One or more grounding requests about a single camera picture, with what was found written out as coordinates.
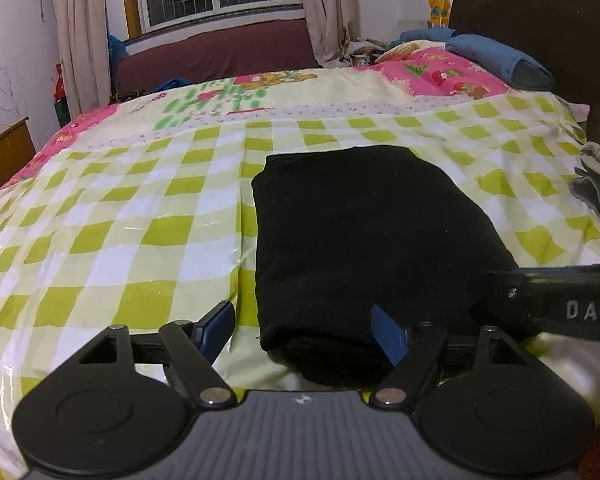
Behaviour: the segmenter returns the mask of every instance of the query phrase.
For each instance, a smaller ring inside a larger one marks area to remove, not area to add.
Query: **maroon sofa cover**
[[[275,20],[202,32],[128,56],[118,66],[116,90],[151,92],[174,77],[202,83],[319,67],[305,20]]]

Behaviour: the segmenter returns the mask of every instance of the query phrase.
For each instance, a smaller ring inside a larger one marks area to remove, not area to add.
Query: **headboard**
[[[554,93],[591,106],[600,139],[600,0],[454,0],[449,27],[509,44],[544,64]]]

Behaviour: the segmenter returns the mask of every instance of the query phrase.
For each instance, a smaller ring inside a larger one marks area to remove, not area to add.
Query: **green and white checkered sheet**
[[[267,155],[406,146],[485,210],[521,266],[564,266],[600,262],[600,222],[568,190],[582,136],[554,96],[519,92],[411,116],[192,124],[151,143],[62,151],[0,191],[0,478],[24,470],[10,435],[17,402],[112,323],[155,331],[229,299],[238,328],[216,363],[225,380],[313,387],[257,340],[251,179]],[[542,344],[600,414],[600,349],[584,376],[585,343]]]

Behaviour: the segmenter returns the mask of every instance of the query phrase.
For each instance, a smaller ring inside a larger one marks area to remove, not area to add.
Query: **wooden cabinet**
[[[18,173],[36,154],[27,129],[27,119],[0,134],[0,186]]]

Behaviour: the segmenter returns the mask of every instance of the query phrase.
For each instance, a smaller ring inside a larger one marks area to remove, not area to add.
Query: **beige curtain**
[[[358,0],[302,0],[314,56],[326,68],[349,64],[347,43],[358,36]]]
[[[109,102],[105,0],[53,0],[64,91],[72,118]]]

